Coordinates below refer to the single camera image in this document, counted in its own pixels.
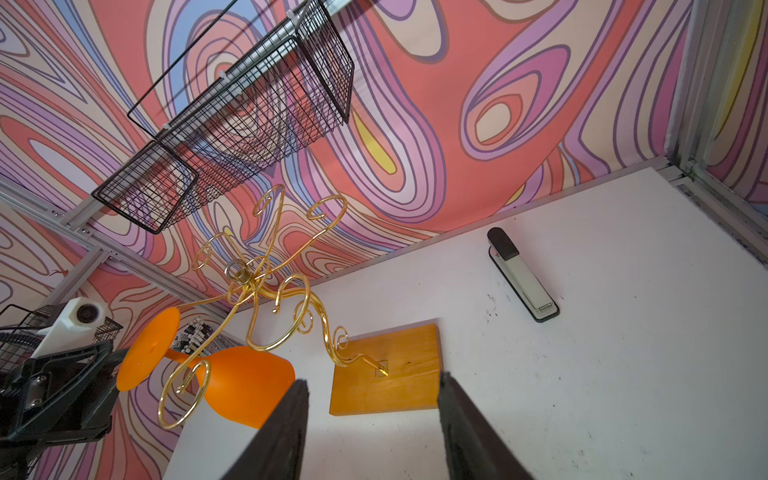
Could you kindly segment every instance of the black wire shelf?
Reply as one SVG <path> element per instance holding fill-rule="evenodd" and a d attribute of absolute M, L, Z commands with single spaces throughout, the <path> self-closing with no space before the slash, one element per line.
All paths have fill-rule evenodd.
<path fill-rule="evenodd" d="M 28 310 L 23 306 L 10 303 L 0 311 L 0 318 L 3 318 L 9 308 L 21 310 L 25 315 L 17 325 L 0 327 L 0 377 L 13 371 L 30 358 L 43 339 L 37 334 L 37 331 L 53 325 L 56 320 L 51 318 L 55 305 Z M 93 343 L 114 340 L 122 328 L 120 323 L 107 317 L 104 320 L 104 325 L 96 329 Z"/>
<path fill-rule="evenodd" d="M 306 0 L 293 18 L 265 35 L 92 196 L 157 234 L 349 122 L 354 63 L 325 5 Z M 128 112 L 150 134 L 131 113 L 161 79 Z"/>

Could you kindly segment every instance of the wooden board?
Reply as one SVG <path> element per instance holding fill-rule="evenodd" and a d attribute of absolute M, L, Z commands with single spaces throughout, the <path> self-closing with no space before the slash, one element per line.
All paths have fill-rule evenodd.
<path fill-rule="evenodd" d="M 440 342 L 437 325 L 351 340 L 344 356 L 365 353 L 387 361 L 389 375 L 358 360 L 333 372 L 331 415 L 399 412 L 437 408 L 440 387 Z"/>

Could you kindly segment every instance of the gold curled hook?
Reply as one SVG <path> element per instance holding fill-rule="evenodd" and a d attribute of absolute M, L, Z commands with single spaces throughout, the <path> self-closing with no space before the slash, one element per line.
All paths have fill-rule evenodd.
<path fill-rule="evenodd" d="M 211 336 L 209 336 L 208 339 L 205 342 L 203 342 L 202 345 L 200 345 L 200 347 L 198 347 L 187 359 L 185 359 L 171 373 L 170 377 L 165 382 L 165 385 L 163 386 L 163 391 L 160 396 L 160 401 L 157 406 L 158 421 L 164 429 L 173 429 L 183 424 L 184 421 L 189 417 L 189 415 L 191 415 L 192 412 L 197 408 L 197 406 L 200 403 L 200 400 L 203 398 L 203 395 L 205 394 L 206 388 L 208 387 L 208 383 L 210 382 L 210 363 L 207 360 L 205 360 L 205 358 L 198 359 L 198 356 L 206 347 L 208 347 L 208 345 L 211 342 L 213 342 L 214 339 L 216 339 L 216 337 L 219 336 L 219 334 L 223 331 L 224 327 L 230 322 L 230 320 L 232 319 L 234 314 L 237 312 L 237 310 L 240 308 L 240 306 L 246 302 L 255 300 L 255 298 L 258 295 L 262 295 L 262 296 L 265 296 L 266 298 L 274 300 L 274 308 L 273 308 L 274 313 L 278 313 L 280 311 L 280 304 L 283 299 L 290 298 L 296 295 L 303 295 L 303 298 L 301 299 L 301 301 L 299 301 L 299 303 L 296 305 L 296 308 L 293 310 L 293 324 L 291 325 L 291 327 L 277 341 L 264 346 L 257 345 L 252 340 L 253 330 L 255 328 L 256 320 L 259 313 L 258 305 L 254 305 L 253 315 L 251 317 L 251 322 L 248 327 L 248 333 L 246 336 L 246 343 L 250 348 L 256 351 L 266 352 L 282 345 L 296 331 L 302 334 L 309 333 L 310 331 L 312 331 L 312 328 L 314 327 L 314 323 L 315 323 L 315 317 L 312 314 L 312 311 L 310 310 L 310 307 L 312 307 L 312 309 L 316 311 L 323 325 L 323 342 L 325 343 L 326 351 L 328 352 L 328 355 L 330 356 L 331 360 L 336 365 L 348 366 L 352 362 L 355 362 L 357 360 L 362 360 L 363 362 L 366 362 L 369 365 L 371 365 L 373 368 L 379 370 L 382 374 L 384 375 L 388 374 L 384 366 L 380 365 L 378 362 L 376 362 L 374 359 L 372 359 L 367 355 L 358 353 L 353 356 L 347 357 L 347 356 L 341 356 L 339 354 L 339 351 L 344 350 L 349 344 L 349 334 L 347 333 L 344 327 L 337 326 L 336 329 L 333 331 L 333 334 L 331 335 L 328 316 L 326 314 L 325 307 L 323 306 L 323 303 L 320 302 L 320 299 L 317 297 L 317 295 L 311 291 L 310 282 L 309 282 L 309 279 L 306 277 L 306 275 L 304 275 L 303 273 L 294 273 L 288 276 L 285 280 L 283 280 L 280 283 L 277 290 L 271 290 L 265 284 L 266 279 L 270 278 L 270 276 L 273 275 L 275 272 L 283 269 L 286 265 L 291 263 L 294 259 L 296 259 L 297 256 L 299 256 L 307 247 L 309 247 L 317 239 L 319 239 L 326 233 L 330 232 L 341 221 L 342 217 L 344 216 L 347 209 L 349 208 L 349 202 L 342 195 L 331 195 L 323 198 L 322 200 L 312 205 L 306 212 L 306 218 L 309 221 L 325 220 L 327 216 L 324 212 L 320 211 L 318 214 L 315 214 L 314 212 L 318 210 L 322 205 L 324 205 L 327 202 L 330 202 L 331 200 L 338 200 L 341 203 L 341 210 L 339 214 L 336 215 L 336 218 L 333 219 L 333 221 L 331 221 L 323 229 L 319 230 L 314 235 L 312 235 L 312 237 L 309 240 L 307 240 L 304 243 L 304 245 L 302 245 L 298 250 L 296 250 L 292 255 L 290 255 L 285 261 L 283 261 L 281 264 L 277 266 L 272 267 L 270 262 L 270 256 L 273 252 L 274 245 L 275 245 L 275 242 L 277 241 L 277 236 L 280 231 L 280 218 L 282 217 L 282 213 L 283 213 L 283 205 L 285 200 L 285 187 L 282 184 L 277 184 L 274 187 L 267 190 L 264 193 L 264 195 L 262 195 L 262 197 L 256 202 L 252 212 L 254 217 L 256 218 L 261 217 L 264 214 L 264 212 L 266 212 L 266 209 L 268 208 L 270 203 L 274 202 L 275 199 L 279 199 L 279 200 L 275 209 L 274 225 L 270 231 L 270 235 L 268 236 L 269 240 L 267 241 L 267 249 L 264 252 L 264 255 L 259 255 L 258 257 L 253 257 L 253 258 L 250 258 L 249 260 L 246 260 L 245 256 L 240 250 L 240 247 L 235 241 L 232 231 L 229 228 L 227 228 L 225 231 L 216 233 L 211 238 L 209 238 L 208 241 L 203 244 L 203 246 L 200 248 L 200 250 L 197 252 L 197 255 L 195 256 L 197 265 L 194 267 L 194 270 L 199 270 L 210 262 L 210 259 L 214 253 L 213 242 L 217 239 L 224 238 L 225 241 L 228 243 L 229 247 L 231 248 L 231 250 L 236 254 L 236 258 L 234 260 L 230 260 L 229 262 L 227 262 L 227 265 L 224 268 L 224 274 L 230 280 L 230 285 L 228 286 L 227 291 L 225 293 L 222 293 L 221 295 L 214 296 L 209 299 L 201 300 L 198 302 L 185 303 L 180 307 L 197 306 L 197 305 L 202 305 L 204 303 L 211 303 L 219 300 L 227 300 L 232 305 L 232 309 L 227 315 L 227 318 L 225 318 L 224 321 L 219 325 L 219 328 L 217 328 L 216 331 L 213 332 L 213 334 L 211 334 Z M 289 288 L 289 284 L 294 280 L 299 280 L 303 286 Z M 310 316 L 309 326 L 307 326 L 305 321 L 305 318 L 307 315 Z M 197 391 L 197 394 L 195 395 L 195 399 L 190 405 L 190 408 L 176 422 L 166 422 L 164 418 L 164 410 L 165 410 L 165 402 L 167 399 L 168 392 L 170 390 L 170 386 L 173 383 L 173 381 L 182 372 L 190 368 L 190 364 L 192 362 L 196 362 L 196 363 L 191 367 L 190 373 L 184 377 L 182 386 L 179 389 L 177 389 L 177 392 L 180 393 L 184 391 L 184 389 L 186 389 L 189 386 L 190 382 L 192 381 L 192 378 L 195 376 L 195 372 L 201 368 L 205 368 L 204 380 L 200 385 L 200 389 Z"/>
<path fill-rule="evenodd" d="M 304 284 L 304 288 L 293 288 L 290 290 L 285 290 L 286 286 L 294 281 L 294 280 L 301 280 L 301 282 Z M 246 343 L 248 346 L 257 352 L 269 352 L 271 349 L 275 349 L 278 346 L 282 345 L 283 342 L 288 340 L 291 335 L 293 335 L 293 332 L 297 331 L 300 326 L 306 325 L 303 321 L 304 315 L 306 314 L 306 309 L 309 307 L 310 304 L 310 281 L 306 278 L 306 275 L 303 273 L 294 273 L 291 276 L 288 276 L 283 282 L 280 284 L 280 287 L 277 289 L 277 292 L 274 293 L 274 297 L 271 297 L 270 295 L 266 295 L 269 298 L 273 298 L 275 300 L 275 307 L 272 309 L 272 313 L 279 313 L 280 312 L 280 301 L 283 298 L 283 296 L 293 296 L 298 295 L 304 292 L 304 300 L 301 301 L 297 306 L 296 309 L 293 312 L 293 325 L 281 336 L 278 340 L 270 343 L 269 345 L 257 345 L 253 341 L 253 329 L 256 326 L 256 320 L 259 315 L 259 309 L 254 306 L 253 308 L 253 315 L 251 316 L 250 325 L 248 326 L 248 333 L 246 333 Z"/>

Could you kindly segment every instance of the white tabletop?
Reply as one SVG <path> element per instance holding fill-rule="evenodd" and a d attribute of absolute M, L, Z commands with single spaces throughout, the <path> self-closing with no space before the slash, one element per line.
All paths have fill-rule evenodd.
<path fill-rule="evenodd" d="M 650 169 L 492 226 L 559 317 L 530 317 L 487 226 L 319 285 L 332 328 L 435 319 L 444 370 L 536 478 L 765 478 L 768 270 Z M 270 310 L 261 340 L 293 305 Z M 437 410 L 333 417 L 319 325 L 276 352 L 309 382 L 302 478 L 447 478 Z M 218 478 L 254 432 L 204 406 L 166 480 Z"/>

